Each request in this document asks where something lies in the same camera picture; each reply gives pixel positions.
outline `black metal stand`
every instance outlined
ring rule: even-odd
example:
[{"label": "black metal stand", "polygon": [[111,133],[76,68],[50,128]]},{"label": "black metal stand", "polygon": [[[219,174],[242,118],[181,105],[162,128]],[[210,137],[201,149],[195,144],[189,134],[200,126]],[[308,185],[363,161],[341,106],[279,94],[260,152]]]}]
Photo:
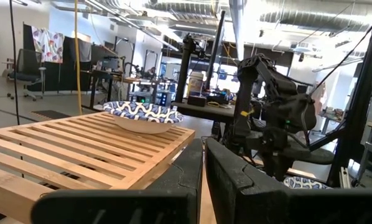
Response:
[{"label": "black metal stand", "polygon": [[176,90],[175,102],[181,103],[184,97],[185,85],[187,80],[188,65],[190,63],[190,58],[192,53],[196,49],[196,44],[191,36],[187,36],[184,39],[182,63],[180,64],[179,78],[178,78],[178,88]]},{"label": "black metal stand", "polygon": [[360,150],[367,110],[372,96],[372,35],[362,69],[356,83],[355,92],[350,105],[350,110],[345,121],[345,132],[338,140],[334,163],[331,166],[327,185],[339,187],[339,171],[341,167],[348,167],[352,151]]}]

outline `black floor mat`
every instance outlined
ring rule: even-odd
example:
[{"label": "black floor mat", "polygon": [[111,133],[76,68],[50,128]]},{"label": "black floor mat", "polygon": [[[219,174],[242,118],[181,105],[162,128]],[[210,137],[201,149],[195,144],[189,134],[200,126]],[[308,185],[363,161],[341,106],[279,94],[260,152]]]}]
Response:
[{"label": "black floor mat", "polygon": [[32,114],[41,117],[43,119],[51,120],[51,119],[62,119],[62,118],[69,118],[70,116],[67,114],[63,114],[53,110],[44,110],[44,111],[31,111]]}]

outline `concrete floor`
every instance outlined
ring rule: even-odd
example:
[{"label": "concrete floor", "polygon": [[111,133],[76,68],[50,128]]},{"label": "concrete floor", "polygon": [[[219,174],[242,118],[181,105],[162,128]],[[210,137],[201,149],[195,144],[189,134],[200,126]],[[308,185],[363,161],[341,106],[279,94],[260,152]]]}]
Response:
[{"label": "concrete floor", "polygon": [[[70,116],[78,115],[77,108],[77,95],[63,95],[57,93],[47,93],[44,99],[37,99],[37,101],[32,101],[31,98],[24,98],[22,96],[22,87],[18,87],[19,91],[19,114],[37,121],[42,121],[43,119],[30,113],[31,111],[37,110],[54,110]],[[14,93],[13,82],[7,82],[5,78],[0,77],[0,110],[8,111],[10,113],[15,113],[15,102],[10,98],[6,97],[7,93]],[[89,103],[90,97],[88,95],[82,95],[82,102],[84,104]],[[83,110],[84,113],[91,113],[91,111]],[[20,119],[21,124],[31,123],[27,119]],[[0,128],[6,126],[16,125],[16,117],[3,113],[0,111]],[[185,121],[180,124],[185,128],[190,128],[196,130],[196,138],[202,136],[209,136],[211,133],[212,121],[193,118],[186,116]],[[326,146],[326,149],[333,150],[335,143],[331,142]],[[299,169],[305,172],[313,173],[318,179],[326,180],[328,172],[330,171],[330,166],[321,166],[316,164],[309,164],[306,162],[295,162],[293,168]]]}]

